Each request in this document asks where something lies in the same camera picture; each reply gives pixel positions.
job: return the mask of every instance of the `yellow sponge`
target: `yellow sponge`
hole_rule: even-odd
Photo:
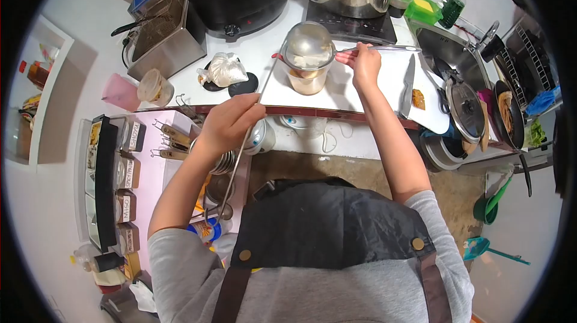
[[[424,9],[426,9],[427,11],[433,12],[433,9],[431,7],[431,5],[429,4],[429,2],[424,1],[424,0],[413,0],[415,2],[415,4],[419,7],[422,7]]]

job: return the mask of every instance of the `induction cooktop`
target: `induction cooktop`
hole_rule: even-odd
[[[345,41],[379,45],[394,45],[397,41],[388,13],[374,19],[354,19],[329,12],[320,4],[309,1],[307,21],[322,24],[335,38]]]

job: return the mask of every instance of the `black apron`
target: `black apron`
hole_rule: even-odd
[[[451,322],[436,251],[415,210],[338,177],[274,180],[242,211],[213,323],[234,323],[253,268],[343,269],[417,259],[430,323]]]

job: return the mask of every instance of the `concrete floor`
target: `concrete floor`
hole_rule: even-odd
[[[274,150],[253,157],[249,197],[268,180],[319,179],[326,176],[339,176],[358,188],[371,189],[391,198],[380,160]],[[482,223],[473,218],[472,208],[483,194],[484,178],[449,171],[429,172],[429,178],[443,218],[462,255],[463,242],[481,234]],[[469,270],[471,263],[466,262]]]

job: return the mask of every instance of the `black coaster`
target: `black coaster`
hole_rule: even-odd
[[[208,70],[208,67],[209,67],[210,65],[211,65],[211,63],[209,62],[208,64],[206,64],[206,66],[204,67],[204,69],[205,69],[205,70]],[[217,91],[220,91],[220,90],[224,90],[224,89],[225,89],[225,88],[221,88],[220,86],[218,86],[217,84],[215,84],[215,83],[212,82],[212,81],[205,82],[204,85],[203,85],[203,88],[205,88],[205,90],[208,90],[208,91],[210,91],[210,92],[212,92],[212,93],[215,93],[215,92],[217,92]]]
[[[258,88],[258,78],[252,72],[246,73],[249,76],[247,81],[234,83],[228,87],[228,95],[233,97],[240,94],[254,93]]]

